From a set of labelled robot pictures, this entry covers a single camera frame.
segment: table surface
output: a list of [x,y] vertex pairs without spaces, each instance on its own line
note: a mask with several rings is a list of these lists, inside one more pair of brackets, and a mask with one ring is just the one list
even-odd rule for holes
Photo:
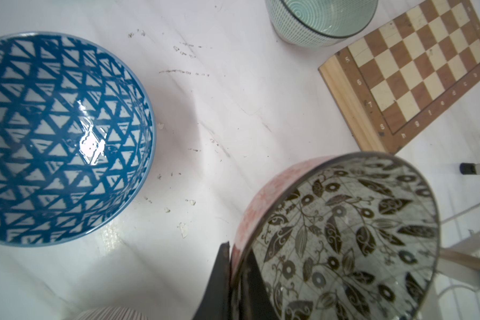
[[[0,245],[0,319],[114,304],[191,319],[218,246],[232,243],[264,183],[302,160],[359,150],[317,68],[418,3],[380,0],[360,34],[306,49],[277,37],[259,0],[1,0],[0,35],[64,32],[115,53],[159,125],[149,176],[112,222],[56,246]],[[458,174],[459,163],[480,163],[480,83],[397,155],[429,180],[442,220],[480,202],[480,176]],[[480,230],[480,208],[473,214],[443,226],[443,246]]]

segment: wooden chess board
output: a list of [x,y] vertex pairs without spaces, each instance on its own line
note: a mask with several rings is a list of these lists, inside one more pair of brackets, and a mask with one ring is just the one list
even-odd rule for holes
[[480,81],[469,0],[426,0],[320,68],[362,150],[396,153]]

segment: brown square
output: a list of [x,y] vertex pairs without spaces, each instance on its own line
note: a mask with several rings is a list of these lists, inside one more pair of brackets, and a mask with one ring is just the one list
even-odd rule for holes
[[443,51],[444,57],[447,61],[450,61],[454,56],[457,55],[457,50],[455,50],[454,44],[450,37],[442,39],[439,42],[439,47]]
[[377,65],[377,62],[375,62],[375,59],[372,59],[362,65],[359,70],[361,71],[361,74],[363,75],[363,78],[365,78],[366,84],[370,89],[373,89],[374,86],[384,81],[384,76],[380,72],[379,66]]
[[432,63],[430,63],[429,56],[426,52],[414,59],[414,63],[416,64],[416,68],[418,68],[422,79],[427,78],[434,72],[434,67],[432,66]]
[[387,44],[384,41],[379,29],[365,35],[365,40],[366,43],[368,43],[368,48],[370,48],[374,57],[387,50]]
[[474,30],[473,25],[466,23],[461,27],[462,33],[466,38],[467,44],[470,45],[478,39],[477,32]]
[[420,4],[420,8],[421,12],[423,12],[423,15],[425,16],[425,19],[427,19],[427,22],[431,22],[439,16],[432,0],[426,0],[422,2]]
[[423,44],[423,48],[425,48],[425,50],[432,48],[437,43],[437,41],[435,41],[434,35],[432,34],[432,31],[430,30],[429,25],[426,25],[425,27],[419,29],[418,31],[416,31],[416,33],[418,34],[418,37],[420,38],[421,43]]
[[415,86],[411,90],[411,93],[413,94],[413,97],[416,100],[416,103],[418,104],[418,107],[420,108],[420,110],[423,110],[426,106],[428,106],[432,102],[430,93],[427,90],[425,83],[423,82]]
[[391,54],[395,61],[397,62],[397,66],[402,68],[404,65],[408,64],[412,59],[410,58],[409,51],[405,47],[403,41],[398,42],[396,45],[390,48]]
[[382,115],[384,116],[384,119],[386,120],[392,133],[397,132],[398,129],[403,127],[403,125],[406,123],[402,111],[396,102],[384,110]]
[[400,32],[402,39],[406,38],[411,33],[414,33],[413,24],[410,23],[407,13],[399,15],[393,20],[393,22],[395,22],[395,25],[398,29],[398,32]]
[[444,15],[441,16],[441,20],[448,31],[448,34],[451,34],[455,30],[459,29],[459,25],[455,20],[454,13],[450,10],[447,11]]
[[395,96],[395,99],[399,99],[405,93],[409,91],[409,87],[405,83],[405,80],[402,77],[400,71],[395,72],[386,79],[387,85],[390,86],[390,89]]
[[437,76],[439,76],[439,80],[441,80],[445,90],[448,90],[448,88],[455,84],[455,78],[451,73],[448,63],[437,69]]
[[459,56],[461,57],[462,63],[466,67],[467,72],[471,71],[471,69],[477,65],[477,62],[474,59],[473,53],[469,47],[459,53]]

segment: ceramic bowl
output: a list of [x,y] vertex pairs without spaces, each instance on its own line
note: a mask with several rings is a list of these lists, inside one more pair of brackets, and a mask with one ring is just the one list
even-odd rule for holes
[[279,318],[411,319],[439,239],[434,196],[409,163],[373,152],[312,159],[252,200],[235,237],[231,285],[243,287],[253,254]]
[[0,243],[61,243],[110,221],[147,176],[154,123],[141,83],[106,49],[1,37]]

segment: leaf pattern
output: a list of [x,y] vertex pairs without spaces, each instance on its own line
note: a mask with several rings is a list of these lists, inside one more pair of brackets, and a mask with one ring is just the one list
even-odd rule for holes
[[295,252],[302,258],[304,255],[304,250],[306,250],[307,244],[307,229],[306,226],[302,226],[297,232],[295,237]]
[[279,226],[280,224],[288,223],[288,219],[282,214],[274,214],[269,219],[269,224]]
[[267,249],[267,253],[265,254],[264,262],[267,262],[270,259],[272,259],[275,256],[275,254],[278,253],[279,250],[281,250],[281,248],[285,245],[286,240],[288,240],[288,238],[292,234],[292,229],[293,229],[293,226],[282,227],[281,230],[279,230],[278,232],[276,232],[276,234],[274,234],[272,239],[270,239],[269,247]]
[[360,227],[356,232],[357,245],[359,250],[366,257],[375,250],[377,244],[375,243],[375,238],[372,233],[366,227]]
[[321,310],[331,309],[335,303],[336,295],[329,291],[321,294],[320,297],[318,297],[316,308]]
[[364,271],[356,271],[352,273],[351,277],[363,285],[371,285],[375,280],[375,276],[373,274]]
[[346,282],[343,283],[343,287],[345,288],[346,297],[349,299],[352,306],[364,317],[370,318],[370,306],[366,302],[365,296],[354,286]]
[[341,260],[341,265],[343,266],[343,272],[345,274],[350,274],[354,271],[354,262],[354,250],[350,248],[350,250],[343,255],[343,259]]
[[312,301],[292,301],[286,307],[285,320],[306,320],[312,311]]
[[313,259],[307,258],[306,261],[304,261],[304,265],[302,266],[302,279],[304,282],[309,280],[309,277],[311,277],[311,273],[313,272]]
[[426,239],[434,239],[437,237],[437,228],[420,225],[407,225],[398,229],[397,232],[399,234],[407,234]]
[[411,202],[408,199],[382,199],[379,202],[379,213],[395,214]]
[[360,182],[362,185],[364,185],[366,188],[370,189],[371,191],[378,192],[388,197],[393,197],[393,192],[380,183],[368,181],[364,179],[358,179],[358,182]]
[[341,234],[338,231],[338,227],[336,226],[336,220],[334,220],[334,216],[330,217],[327,220],[326,227],[324,229],[324,234],[327,237],[327,242],[334,250],[334,252],[339,253],[341,251]]
[[317,196],[317,197],[321,197],[323,195],[323,185],[320,183],[320,180],[315,180],[315,182],[313,182],[313,193]]
[[381,229],[379,229],[378,232],[380,236],[386,239],[390,244],[394,244],[396,246],[405,246],[405,243],[403,243],[402,240],[398,239],[396,236],[392,234],[388,234],[387,232]]
[[335,195],[334,197],[330,198],[327,202],[326,205],[333,206],[335,204],[341,203],[345,200],[352,199],[350,195]]

